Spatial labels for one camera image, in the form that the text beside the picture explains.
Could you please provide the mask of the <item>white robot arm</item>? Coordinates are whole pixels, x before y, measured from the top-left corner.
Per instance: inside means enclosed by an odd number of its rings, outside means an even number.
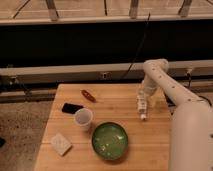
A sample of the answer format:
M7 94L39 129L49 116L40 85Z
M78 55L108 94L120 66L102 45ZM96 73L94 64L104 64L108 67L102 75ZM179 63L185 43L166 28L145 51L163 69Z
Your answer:
M213 108L171 78L166 59L143 63L142 91L160 87L176 105L172 115L168 171L213 171Z

